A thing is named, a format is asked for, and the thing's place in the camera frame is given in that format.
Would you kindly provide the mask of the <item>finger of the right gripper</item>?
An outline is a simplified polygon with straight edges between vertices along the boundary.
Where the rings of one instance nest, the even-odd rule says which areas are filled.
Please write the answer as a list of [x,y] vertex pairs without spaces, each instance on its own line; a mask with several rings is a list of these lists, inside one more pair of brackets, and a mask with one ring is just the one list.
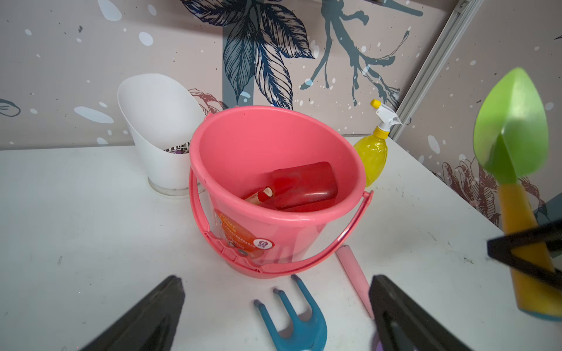
[[513,253],[515,249],[530,249],[534,244],[546,245],[547,258],[550,258],[552,251],[561,251],[561,220],[490,239],[487,241],[487,254],[490,258],[561,291],[560,270],[543,268],[538,263],[532,263],[531,258],[521,258]]

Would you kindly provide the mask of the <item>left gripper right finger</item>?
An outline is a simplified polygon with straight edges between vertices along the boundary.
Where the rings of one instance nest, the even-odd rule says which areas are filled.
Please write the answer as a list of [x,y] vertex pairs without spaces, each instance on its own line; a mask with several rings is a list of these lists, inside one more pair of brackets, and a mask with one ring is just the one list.
[[383,350],[471,349],[387,276],[373,277],[369,298]]

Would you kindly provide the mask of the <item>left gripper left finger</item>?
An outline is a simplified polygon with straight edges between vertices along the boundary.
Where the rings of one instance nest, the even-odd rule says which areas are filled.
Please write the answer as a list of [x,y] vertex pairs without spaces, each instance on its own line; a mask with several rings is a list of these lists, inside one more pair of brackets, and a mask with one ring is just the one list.
[[168,276],[84,350],[170,350],[185,292],[178,276]]

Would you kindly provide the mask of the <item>purple toy fork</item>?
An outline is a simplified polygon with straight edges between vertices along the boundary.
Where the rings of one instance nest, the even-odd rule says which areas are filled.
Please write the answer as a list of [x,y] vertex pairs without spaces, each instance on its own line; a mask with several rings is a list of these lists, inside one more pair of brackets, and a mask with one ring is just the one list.
[[352,252],[351,247],[348,245],[342,245],[336,251],[336,256],[365,310],[367,311],[367,314],[370,319],[375,322],[373,307],[369,299],[370,284],[368,283],[354,253]]

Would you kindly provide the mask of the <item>blue toy rake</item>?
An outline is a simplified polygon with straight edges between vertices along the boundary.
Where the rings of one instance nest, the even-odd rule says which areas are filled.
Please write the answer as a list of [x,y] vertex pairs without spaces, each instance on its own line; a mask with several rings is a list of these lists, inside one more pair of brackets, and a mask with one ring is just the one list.
[[302,295],[309,304],[311,308],[311,316],[307,321],[302,320],[296,313],[286,293],[283,290],[275,288],[274,294],[281,299],[294,326],[293,332],[288,338],[283,338],[279,334],[266,306],[261,301],[254,300],[253,304],[260,312],[276,350],[324,350],[328,334],[325,317],[316,303],[316,300],[313,298],[301,278],[296,274],[293,274],[291,275],[291,279],[297,284]]

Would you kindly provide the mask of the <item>green toy spade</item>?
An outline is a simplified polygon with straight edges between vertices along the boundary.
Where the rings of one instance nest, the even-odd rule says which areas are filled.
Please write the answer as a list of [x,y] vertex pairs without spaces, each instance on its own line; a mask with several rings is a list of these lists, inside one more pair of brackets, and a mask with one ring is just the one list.
[[[540,226],[522,183],[547,161],[549,130],[539,92],[522,67],[509,71],[485,98],[474,126],[477,161],[497,183],[503,235]],[[545,244],[515,249],[546,269],[556,269]],[[561,291],[510,268],[518,309],[543,320],[561,321]]]

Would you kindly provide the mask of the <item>yellow spray bottle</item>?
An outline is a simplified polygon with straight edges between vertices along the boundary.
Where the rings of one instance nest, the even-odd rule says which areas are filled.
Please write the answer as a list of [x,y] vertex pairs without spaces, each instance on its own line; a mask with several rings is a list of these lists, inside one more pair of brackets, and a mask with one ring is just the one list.
[[373,99],[370,105],[375,109],[379,123],[373,133],[363,137],[355,145],[366,175],[366,187],[370,187],[381,175],[388,157],[386,140],[391,128],[401,125],[397,113],[389,106],[377,99]]

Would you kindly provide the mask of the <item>red toy shovel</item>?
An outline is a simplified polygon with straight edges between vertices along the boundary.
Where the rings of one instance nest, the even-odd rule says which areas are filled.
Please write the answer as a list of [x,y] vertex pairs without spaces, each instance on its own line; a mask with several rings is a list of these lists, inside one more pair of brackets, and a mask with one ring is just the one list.
[[339,192],[329,162],[281,168],[262,178],[244,200],[277,211],[320,211],[332,205]]

